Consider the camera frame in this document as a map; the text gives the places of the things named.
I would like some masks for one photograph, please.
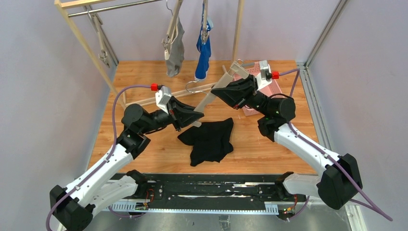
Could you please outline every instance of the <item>floor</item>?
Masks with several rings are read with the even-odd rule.
[[[273,70],[287,71],[296,68],[294,61],[269,61]],[[174,78],[166,75],[163,61],[121,61],[116,72],[114,85],[118,90],[132,84],[158,83],[171,88],[172,92],[183,90],[188,81],[193,80],[197,61],[184,61],[182,71]],[[228,69],[230,61],[211,61],[207,80],[200,85],[217,82],[223,75],[222,65]],[[289,94],[295,74],[278,79],[283,93]],[[126,92],[127,101],[133,102],[154,97],[154,92],[148,89],[130,89]],[[196,106],[204,97],[202,93],[178,98],[181,102]],[[293,97],[296,103],[296,118],[292,123],[305,135],[317,141],[313,121],[306,102],[301,81],[298,81]],[[111,147],[113,142],[112,103],[114,95],[110,94],[102,119],[99,134],[93,149],[89,166],[95,164]],[[144,107],[148,112],[157,110],[157,106]],[[172,126],[148,135],[152,140],[145,151],[120,172],[133,169],[148,173],[241,173],[241,174],[272,174],[294,171],[308,174],[315,171],[297,155],[287,148],[271,142],[263,137],[258,130],[257,120],[261,115],[246,117],[241,110],[234,110],[216,99],[209,104],[205,117],[200,121],[221,121],[229,117],[234,120],[231,144],[234,151],[228,154],[220,163],[204,162],[196,167],[190,166],[191,146],[186,146],[178,139],[178,132]],[[123,116],[121,106],[116,107],[115,117],[118,134],[123,130],[120,119]]]

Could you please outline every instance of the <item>pink basket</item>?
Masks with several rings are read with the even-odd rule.
[[[259,69],[259,62],[255,62],[253,67],[247,68],[246,70],[254,76],[258,75],[261,72],[261,70]],[[238,74],[234,74],[234,80],[238,80],[240,78],[241,77]],[[270,96],[272,94],[277,94],[277,93],[282,93],[281,88],[279,87],[276,81],[272,81],[271,84],[261,89],[260,92],[262,92],[266,96]],[[252,115],[259,114],[258,111],[252,108],[243,107],[242,109],[243,109],[243,113],[245,114],[245,116],[252,116]]]

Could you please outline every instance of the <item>hanger hook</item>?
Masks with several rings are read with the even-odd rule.
[[[207,93],[205,93],[205,92],[202,91],[202,90],[197,90],[197,91],[191,91],[191,90],[189,90],[189,89],[187,88],[187,86],[188,86],[189,84],[191,84],[191,83],[198,83],[198,81],[190,81],[190,82],[188,82],[188,83],[186,84],[186,91],[188,91],[188,92],[190,92],[190,93],[204,93],[204,94],[207,95]]]
[[[173,15],[173,11],[168,7],[167,2],[168,2],[168,0],[166,0],[166,7],[167,7],[167,9],[171,12],[171,15]]]

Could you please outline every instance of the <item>black cloth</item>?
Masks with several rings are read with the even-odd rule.
[[[234,151],[230,137],[234,122],[232,118],[219,122],[203,122],[200,127],[191,127],[178,136],[185,145],[193,146],[190,154],[191,166],[204,161],[220,162]]]

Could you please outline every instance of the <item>gray wall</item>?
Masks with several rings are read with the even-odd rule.
[[[363,209],[368,230],[406,230],[408,2],[351,0],[312,64],[334,150],[354,155],[364,191],[394,218]]]
[[[52,0],[0,9],[0,230],[45,230],[50,189],[88,165],[108,88]]]
[[[102,8],[134,0],[101,3]],[[185,58],[197,60],[202,0],[185,0],[180,20],[185,30]],[[304,61],[338,0],[246,0],[238,57],[241,59]],[[175,0],[168,0],[172,9]],[[209,0],[208,15],[213,60],[232,57],[238,0]],[[100,13],[103,28],[120,60],[162,60],[171,13],[166,1]]]

